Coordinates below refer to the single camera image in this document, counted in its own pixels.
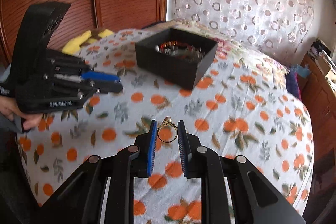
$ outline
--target gold ring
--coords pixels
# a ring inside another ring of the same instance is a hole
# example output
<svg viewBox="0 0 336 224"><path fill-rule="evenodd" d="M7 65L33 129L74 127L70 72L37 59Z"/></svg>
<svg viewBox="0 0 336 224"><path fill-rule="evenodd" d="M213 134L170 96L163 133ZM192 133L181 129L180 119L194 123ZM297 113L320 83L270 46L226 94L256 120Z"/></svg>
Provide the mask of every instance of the gold ring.
<svg viewBox="0 0 336 224"><path fill-rule="evenodd" d="M170 126L172 127L173 129L175 129L175 137L171 140L171 141L163 141L161 138L160 138L160 135L159 135L159 131L162 127L165 127L165 126ZM157 137L160 139L161 142L164 142L164 143L171 143L173 142L176 138L177 138L177 127L176 125L174 125L174 123L172 122L172 119L171 117L166 117L162 124L158 127L157 129Z"/></svg>

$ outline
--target ring band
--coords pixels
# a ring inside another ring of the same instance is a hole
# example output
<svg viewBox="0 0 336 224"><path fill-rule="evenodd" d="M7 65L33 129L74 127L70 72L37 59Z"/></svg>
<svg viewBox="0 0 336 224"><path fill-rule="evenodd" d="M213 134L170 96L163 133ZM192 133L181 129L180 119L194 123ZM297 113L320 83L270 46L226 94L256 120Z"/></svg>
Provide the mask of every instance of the ring band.
<svg viewBox="0 0 336 224"><path fill-rule="evenodd" d="M173 129L175 129L175 137L171 141L164 141L164 140L162 140L160 138L160 135L159 135L160 129L162 127L166 127L166 126L170 126ZM164 143L171 143L171 142L173 142L177 138L177 127L176 127L176 125L174 125L173 122L168 121L168 120L163 121L162 124L157 129L157 137L160 139L161 142L164 142Z"/></svg>

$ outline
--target black box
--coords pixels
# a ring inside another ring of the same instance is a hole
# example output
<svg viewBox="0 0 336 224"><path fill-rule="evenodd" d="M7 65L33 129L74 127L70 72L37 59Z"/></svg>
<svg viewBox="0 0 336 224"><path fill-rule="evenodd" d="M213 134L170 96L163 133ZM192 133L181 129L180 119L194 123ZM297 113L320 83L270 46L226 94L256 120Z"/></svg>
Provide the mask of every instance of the black box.
<svg viewBox="0 0 336 224"><path fill-rule="evenodd" d="M199 62L189 62L155 50L156 45L174 40L201 48L204 57ZM135 44L136 62L139 68L162 76L186 90L192 90L214 60L217 46L218 42L209 38L169 28Z"/></svg>

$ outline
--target bedspread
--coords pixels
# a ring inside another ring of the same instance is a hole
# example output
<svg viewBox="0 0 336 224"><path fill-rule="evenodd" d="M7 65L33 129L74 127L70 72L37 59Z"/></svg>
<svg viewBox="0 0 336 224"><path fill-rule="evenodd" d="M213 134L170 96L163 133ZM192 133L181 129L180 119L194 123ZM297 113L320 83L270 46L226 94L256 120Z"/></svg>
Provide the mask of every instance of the bedspread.
<svg viewBox="0 0 336 224"><path fill-rule="evenodd" d="M249 60L253 54L249 57L245 47L218 36L220 46L206 75L192 92L183 90L137 68L134 44L150 34L123 30L79 52L97 70L119 75L122 93L94 95L81 110L46 114L38 128L18 135L38 203L90 155L115 155L147 132L152 119L171 116L176 124L184 120L187 132L219 155L245 155L302 214L314 150L302 102L268 77L272 72L249 65L256 62ZM169 139L172 134L164 129L160 136ZM200 180L182 174L177 141L158 140L152 176L134 182L134 222L199 223L200 198Z"/></svg>

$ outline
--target wooden cabinet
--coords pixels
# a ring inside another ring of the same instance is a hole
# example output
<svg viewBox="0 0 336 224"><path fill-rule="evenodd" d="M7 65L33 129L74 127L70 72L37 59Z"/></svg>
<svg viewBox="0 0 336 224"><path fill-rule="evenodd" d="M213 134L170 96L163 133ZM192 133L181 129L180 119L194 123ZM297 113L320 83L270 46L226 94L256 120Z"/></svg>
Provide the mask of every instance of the wooden cabinet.
<svg viewBox="0 0 336 224"><path fill-rule="evenodd" d="M301 66L308 65L311 74L301 91L307 107L314 136L315 159L335 148L336 95L315 62L306 54Z"/></svg>

